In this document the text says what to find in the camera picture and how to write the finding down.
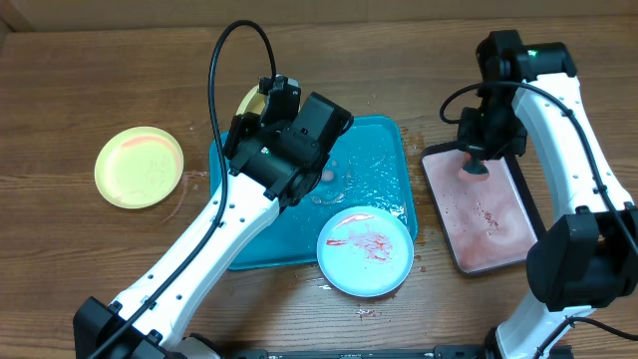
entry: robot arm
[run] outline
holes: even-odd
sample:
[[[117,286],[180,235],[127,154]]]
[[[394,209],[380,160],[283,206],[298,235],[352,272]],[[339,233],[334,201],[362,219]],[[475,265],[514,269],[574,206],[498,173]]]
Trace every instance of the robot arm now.
[[[578,78],[565,73],[545,74],[538,75],[536,81],[528,84],[553,95],[574,112],[614,206],[624,208],[626,202],[632,202],[629,193],[613,174],[591,130],[580,98]],[[591,168],[569,119],[546,99],[526,89],[516,91],[511,105],[535,144],[551,193],[554,221],[565,214],[575,214],[581,206],[589,207],[592,212],[607,211],[601,196],[594,192],[596,183],[592,179]]]
[[[529,133],[554,213],[554,225],[527,256],[530,290],[513,315],[490,334],[486,347],[499,358],[546,358],[569,327],[544,348],[543,342],[565,318],[587,316],[616,297],[631,294],[638,280],[638,258],[598,192],[583,142],[570,119],[546,97],[498,82],[528,84],[573,111],[609,198],[634,231],[634,241],[638,210],[595,139],[576,68],[563,44],[523,46],[516,31],[493,32],[478,46],[477,58],[483,80],[491,85],[478,87],[482,97],[478,109],[463,110],[458,121],[460,150],[480,161],[505,153],[522,156]]]
[[[259,91],[267,95],[264,111],[235,116],[224,145],[230,166],[224,174],[228,192],[220,226],[102,357],[172,358],[169,351],[176,350],[190,353],[189,358],[218,358],[200,341],[181,340],[192,314],[250,239],[319,182],[330,150],[353,120],[349,112],[315,93],[298,111],[301,90],[296,81],[283,76],[277,76],[274,84],[262,79]],[[78,358],[92,354],[192,253],[208,232],[220,198],[221,187],[158,263],[109,307],[95,298],[85,302],[74,318]]]

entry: food residue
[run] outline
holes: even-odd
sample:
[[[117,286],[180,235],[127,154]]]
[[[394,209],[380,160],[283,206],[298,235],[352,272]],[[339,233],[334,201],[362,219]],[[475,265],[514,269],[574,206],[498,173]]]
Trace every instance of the food residue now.
[[[376,317],[374,309],[359,309],[357,310],[359,318],[363,321],[363,317]]]

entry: red stain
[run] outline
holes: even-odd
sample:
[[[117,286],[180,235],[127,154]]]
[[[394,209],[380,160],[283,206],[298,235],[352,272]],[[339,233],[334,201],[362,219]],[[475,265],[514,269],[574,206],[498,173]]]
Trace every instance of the red stain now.
[[[127,149],[127,148],[135,147],[137,145],[141,145],[141,144],[145,144],[149,142],[159,143],[163,145],[164,147],[166,147],[167,149],[169,149],[175,159],[175,163],[177,164],[177,167],[178,168],[181,167],[181,159],[179,158],[179,154],[177,153],[175,146],[163,138],[159,138],[155,136],[139,136],[124,142],[123,144],[120,145],[120,147],[123,149]]]
[[[377,260],[379,262],[386,262],[390,257],[390,251],[392,250],[392,243],[387,235],[376,233],[370,230],[364,233],[350,232],[350,241],[358,248],[365,251],[368,259]]]
[[[484,211],[483,212],[483,216],[485,217],[485,220],[487,221],[487,223],[489,223],[489,225],[493,225],[496,227],[496,229],[498,229],[498,222],[495,221],[494,219],[492,219],[492,214],[488,211]]]
[[[337,240],[337,239],[328,239],[326,242],[328,245],[344,245],[346,244],[345,240]]]
[[[353,221],[365,220],[371,215],[366,214],[354,214],[341,221],[342,223],[349,223]],[[370,228],[370,225],[366,224],[366,231],[363,233],[356,233],[352,229],[348,228],[347,239],[328,239],[327,245],[344,245],[352,244],[353,246],[362,249],[367,259],[375,260],[377,262],[385,263],[391,260],[390,252],[392,251],[392,242],[387,235],[377,233]]]

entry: white plate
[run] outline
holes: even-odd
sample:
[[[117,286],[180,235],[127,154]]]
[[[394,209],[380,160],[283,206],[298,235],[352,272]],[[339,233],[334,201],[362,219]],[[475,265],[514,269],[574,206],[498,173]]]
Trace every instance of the white plate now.
[[[319,234],[317,259],[324,275],[342,291],[360,297],[396,289],[410,273],[414,244],[389,212],[356,206],[335,214]]]

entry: pink smear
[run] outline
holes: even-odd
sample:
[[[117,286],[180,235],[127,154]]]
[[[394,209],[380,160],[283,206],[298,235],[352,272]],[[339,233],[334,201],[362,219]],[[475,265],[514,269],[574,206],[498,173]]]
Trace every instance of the pink smear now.
[[[352,242],[352,245],[361,248],[366,253],[366,257],[378,262],[386,262],[390,257],[392,251],[392,243],[387,235],[376,233],[370,230],[364,233],[355,233],[350,231],[348,240]]]
[[[122,149],[128,149],[141,144],[152,143],[152,142],[159,143],[163,145],[164,147],[166,147],[167,149],[169,149],[170,152],[172,153],[172,156],[175,159],[175,163],[177,164],[177,167],[178,168],[181,167],[181,158],[180,158],[180,155],[177,153],[175,146],[163,138],[159,138],[155,136],[139,136],[124,142],[123,144],[120,145],[120,147]]]
[[[489,225],[495,226],[496,229],[498,229],[498,222],[492,219],[493,215],[488,211],[482,210],[482,212],[483,212],[483,217],[485,218],[487,223],[489,223]]]

